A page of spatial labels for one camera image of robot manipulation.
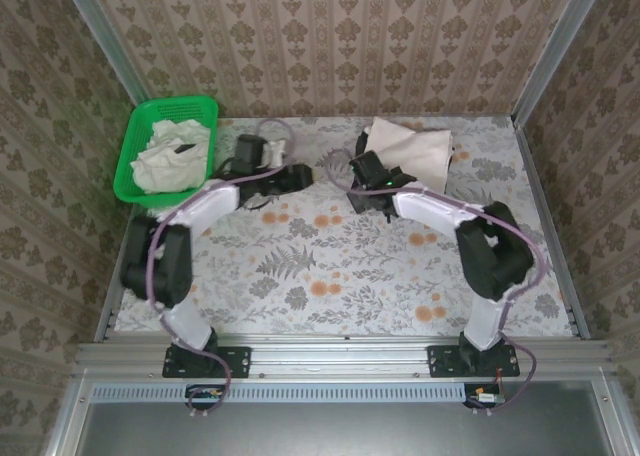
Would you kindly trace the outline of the cream white trousers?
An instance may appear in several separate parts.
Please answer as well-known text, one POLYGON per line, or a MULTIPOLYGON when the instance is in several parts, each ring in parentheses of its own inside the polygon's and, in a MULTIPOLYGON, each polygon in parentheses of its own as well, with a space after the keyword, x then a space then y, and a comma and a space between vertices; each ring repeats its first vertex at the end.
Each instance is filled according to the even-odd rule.
POLYGON ((445 192, 453 144, 450 130, 417 131, 375 117, 364 133, 365 150, 374 151, 385 168, 399 166, 430 190, 445 192))

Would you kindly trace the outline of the floral patterned table cover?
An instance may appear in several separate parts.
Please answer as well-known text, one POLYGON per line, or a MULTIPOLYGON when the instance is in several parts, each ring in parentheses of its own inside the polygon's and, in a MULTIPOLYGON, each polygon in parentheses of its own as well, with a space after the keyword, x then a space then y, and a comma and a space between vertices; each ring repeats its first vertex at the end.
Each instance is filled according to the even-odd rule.
MULTIPOLYGON (((295 157, 314 169, 306 190, 256 211, 238 210, 195 241, 186 301, 218 333, 454 336, 470 315, 455 239, 426 224, 358 215, 327 180, 351 183, 348 158, 372 117, 290 118, 295 157)), ((508 116, 389 118, 416 131, 450 130, 446 194, 485 206, 504 202, 521 230, 549 251, 508 116)), ((505 333, 571 337, 552 269, 510 310, 505 333)))

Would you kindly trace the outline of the crumpled white t-shirt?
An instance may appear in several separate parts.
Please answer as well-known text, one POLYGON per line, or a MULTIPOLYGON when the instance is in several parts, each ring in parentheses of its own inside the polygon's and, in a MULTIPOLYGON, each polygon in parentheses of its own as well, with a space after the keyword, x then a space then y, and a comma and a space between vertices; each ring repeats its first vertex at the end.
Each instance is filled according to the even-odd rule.
POLYGON ((201 186, 207 174, 211 130, 194 119, 152 124, 152 136, 130 163, 135 184, 146 194, 176 193, 201 186), (195 147, 182 154, 182 144, 195 147))

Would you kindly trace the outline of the green plastic basket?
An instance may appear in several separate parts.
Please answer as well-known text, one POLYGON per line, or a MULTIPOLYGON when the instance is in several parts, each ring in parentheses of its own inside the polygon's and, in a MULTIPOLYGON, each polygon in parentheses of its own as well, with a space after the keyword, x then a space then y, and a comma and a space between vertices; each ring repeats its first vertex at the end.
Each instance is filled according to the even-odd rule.
POLYGON ((154 122, 170 120, 179 123, 189 119, 194 119, 211 130, 206 179, 212 174, 218 120, 217 103, 205 95, 150 100, 134 109, 124 134, 113 182, 113 191, 121 201, 146 208, 172 206, 184 201, 202 187, 203 184, 182 192, 146 194, 135 184, 130 166, 149 142, 154 122))

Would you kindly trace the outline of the black electronics connector box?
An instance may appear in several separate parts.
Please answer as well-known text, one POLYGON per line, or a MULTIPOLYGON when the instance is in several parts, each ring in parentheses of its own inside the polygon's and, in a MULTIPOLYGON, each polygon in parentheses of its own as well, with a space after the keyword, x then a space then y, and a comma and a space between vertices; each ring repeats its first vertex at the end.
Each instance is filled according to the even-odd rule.
POLYGON ((220 384, 193 384, 185 388, 185 404, 196 411, 211 410, 224 393, 220 384))
POLYGON ((492 384, 465 384, 464 404, 472 409, 491 409, 506 401, 502 388, 497 383, 492 384))

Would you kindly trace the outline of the grey metal panel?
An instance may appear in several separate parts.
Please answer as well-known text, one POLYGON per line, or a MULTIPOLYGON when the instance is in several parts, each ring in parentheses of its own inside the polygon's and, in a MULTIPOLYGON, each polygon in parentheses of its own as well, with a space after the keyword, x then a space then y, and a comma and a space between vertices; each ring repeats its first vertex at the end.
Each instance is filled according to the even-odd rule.
POLYGON ((613 456, 593 397, 542 387, 490 416, 460 404, 93 404, 56 456, 613 456))

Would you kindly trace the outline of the aluminium mounting rail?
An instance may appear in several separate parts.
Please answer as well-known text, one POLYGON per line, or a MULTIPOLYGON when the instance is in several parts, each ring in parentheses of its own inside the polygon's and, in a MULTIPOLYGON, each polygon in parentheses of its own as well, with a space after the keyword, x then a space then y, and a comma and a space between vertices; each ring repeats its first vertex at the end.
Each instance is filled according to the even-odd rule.
MULTIPOLYGON (((222 335, 223 346, 251 350, 249 378, 274 382, 410 382, 429 376, 427 350, 456 343, 454 337, 222 335)), ((535 381, 611 378, 614 365, 603 341, 519 338, 520 368, 536 370, 535 381)), ((113 333, 80 345, 74 379, 157 382, 169 339, 159 332, 113 333)))

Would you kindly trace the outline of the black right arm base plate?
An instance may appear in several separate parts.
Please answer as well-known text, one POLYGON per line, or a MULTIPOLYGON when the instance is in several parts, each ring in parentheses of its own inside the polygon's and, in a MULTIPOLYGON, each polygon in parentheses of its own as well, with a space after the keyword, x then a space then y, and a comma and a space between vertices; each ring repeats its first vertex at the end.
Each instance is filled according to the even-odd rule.
POLYGON ((500 373, 504 377, 521 374, 515 348, 497 345, 487 351, 458 345, 436 345, 427 348, 432 378, 489 378, 500 373))

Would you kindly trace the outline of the aluminium table side rail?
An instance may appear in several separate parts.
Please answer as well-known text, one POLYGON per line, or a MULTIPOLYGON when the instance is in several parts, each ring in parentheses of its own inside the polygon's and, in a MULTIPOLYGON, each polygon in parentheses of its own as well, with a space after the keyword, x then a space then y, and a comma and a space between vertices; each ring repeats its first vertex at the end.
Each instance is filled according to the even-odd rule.
POLYGON ((565 311, 568 314, 574 334, 581 339, 590 340, 592 335, 588 328, 578 294, 571 278, 569 267, 544 194, 544 189, 526 140, 525 132, 520 125, 514 125, 514 131, 523 159, 524 169, 527 173, 533 198, 539 214, 541 227, 546 238, 552 266, 565 302, 565 311))
POLYGON ((109 286, 104 299, 99 322, 97 324, 95 335, 93 338, 93 341, 96 343, 103 342, 108 338, 109 331, 113 327, 112 320, 117 316, 117 313, 119 311, 119 305, 122 301, 125 291, 124 286, 121 283, 121 267, 124 256, 126 255, 126 246, 130 235, 130 229, 135 217, 145 212, 146 210, 144 208, 141 208, 139 205, 133 205, 131 207, 127 225, 116 258, 114 270, 110 278, 109 286))

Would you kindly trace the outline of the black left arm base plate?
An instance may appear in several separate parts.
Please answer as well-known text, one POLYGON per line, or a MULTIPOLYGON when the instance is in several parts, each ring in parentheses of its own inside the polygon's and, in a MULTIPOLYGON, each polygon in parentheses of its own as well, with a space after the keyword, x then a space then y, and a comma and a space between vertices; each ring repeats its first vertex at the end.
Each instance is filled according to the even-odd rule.
MULTIPOLYGON (((248 378, 251 367, 250 347, 219 347, 217 355, 229 367, 232 378, 248 378)), ((164 378, 203 379, 224 378, 222 365, 207 356, 171 345, 165 353, 164 378)))

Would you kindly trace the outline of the aluminium frame post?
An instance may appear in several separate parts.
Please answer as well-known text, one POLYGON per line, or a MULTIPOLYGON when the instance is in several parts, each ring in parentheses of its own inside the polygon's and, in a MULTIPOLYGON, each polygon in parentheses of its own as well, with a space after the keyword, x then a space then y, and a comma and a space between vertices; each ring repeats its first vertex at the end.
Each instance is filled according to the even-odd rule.
POLYGON ((531 116, 596 0, 568 0, 549 40, 512 110, 515 126, 531 116))
POLYGON ((141 104, 148 93, 99 0, 72 0, 131 101, 141 104))

